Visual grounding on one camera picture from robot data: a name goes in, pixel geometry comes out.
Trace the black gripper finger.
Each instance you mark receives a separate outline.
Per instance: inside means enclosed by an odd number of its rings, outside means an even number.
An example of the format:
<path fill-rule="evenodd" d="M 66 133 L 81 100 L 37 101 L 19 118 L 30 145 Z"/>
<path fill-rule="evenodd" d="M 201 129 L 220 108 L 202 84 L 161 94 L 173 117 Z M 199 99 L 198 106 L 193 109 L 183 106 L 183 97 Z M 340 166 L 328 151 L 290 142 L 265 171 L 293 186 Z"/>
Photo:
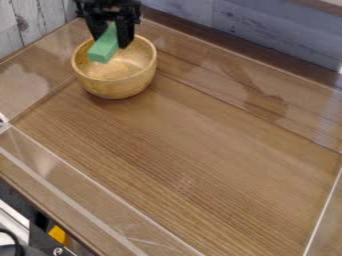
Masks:
<path fill-rule="evenodd" d="M 86 24 L 91 32 L 94 40 L 98 40 L 102 34 L 107 31 L 109 25 L 107 20 L 99 15 L 87 15 Z"/>
<path fill-rule="evenodd" d="M 125 49 L 135 38 L 135 21 L 129 15 L 119 15 L 115 19 L 119 47 Z"/>

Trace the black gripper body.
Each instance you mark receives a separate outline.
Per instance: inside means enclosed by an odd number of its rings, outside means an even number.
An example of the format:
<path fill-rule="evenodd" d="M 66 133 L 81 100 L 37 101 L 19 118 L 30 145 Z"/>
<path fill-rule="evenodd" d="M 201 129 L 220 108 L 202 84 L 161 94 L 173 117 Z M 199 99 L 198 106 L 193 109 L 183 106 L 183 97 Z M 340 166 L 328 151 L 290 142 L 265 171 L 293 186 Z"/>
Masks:
<path fill-rule="evenodd" d="M 135 24 L 141 23 L 141 0 L 74 0 L 74 2 L 82 17 L 110 21 L 125 17 Z"/>

